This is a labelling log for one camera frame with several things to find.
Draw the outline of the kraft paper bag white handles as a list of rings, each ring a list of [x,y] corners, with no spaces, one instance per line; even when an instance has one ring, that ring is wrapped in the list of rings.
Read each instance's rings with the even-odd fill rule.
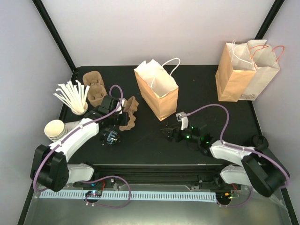
[[[178,63],[168,73],[164,66],[173,60]],[[180,63],[179,58],[170,59],[162,65],[152,59],[150,62],[143,61],[134,69],[141,96],[160,121],[177,110],[179,87],[172,74]]]

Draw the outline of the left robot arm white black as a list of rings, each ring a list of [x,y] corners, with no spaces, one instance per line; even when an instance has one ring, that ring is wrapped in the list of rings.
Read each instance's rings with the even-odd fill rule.
[[[69,164],[74,153],[92,137],[99,135],[106,144],[116,144],[120,135],[114,126],[126,126],[129,114],[126,99],[105,96],[101,105],[84,114],[79,124],[59,140],[48,146],[39,145],[34,153],[30,178],[35,184],[58,192],[67,184],[85,182],[96,187],[101,180],[89,164]]]

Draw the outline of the black printed coffee cup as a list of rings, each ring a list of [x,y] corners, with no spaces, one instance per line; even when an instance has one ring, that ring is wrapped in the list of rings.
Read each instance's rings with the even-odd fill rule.
[[[120,142],[120,134],[113,128],[105,128],[99,132],[100,140],[109,145],[118,144]]]

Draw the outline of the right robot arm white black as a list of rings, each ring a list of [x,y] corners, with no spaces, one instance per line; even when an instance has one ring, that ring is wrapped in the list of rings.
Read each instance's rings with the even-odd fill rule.
[[[185,129],[164,128],[161,133],[170,142],[193,143],[202,155],[230,162],[229,166],[213,177],[214,186],[219,189],[235,183],[251,186],[260,195],[270,197],[277,189],[288,184],[289,172],[267,144],[238,146],[220,141],[193,126]]]

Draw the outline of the brown pulp cup carrier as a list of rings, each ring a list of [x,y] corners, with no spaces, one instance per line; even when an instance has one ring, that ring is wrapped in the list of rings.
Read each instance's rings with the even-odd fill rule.
[[[138,105],[139,103],[134,96],[130,97],[128,100],[125,100],[123,111],[128,113],[129,121],[126,126],[119,126],[120,131],[131,130],[135,126],[136,117],[134,116],[134,113],[137,112]]]

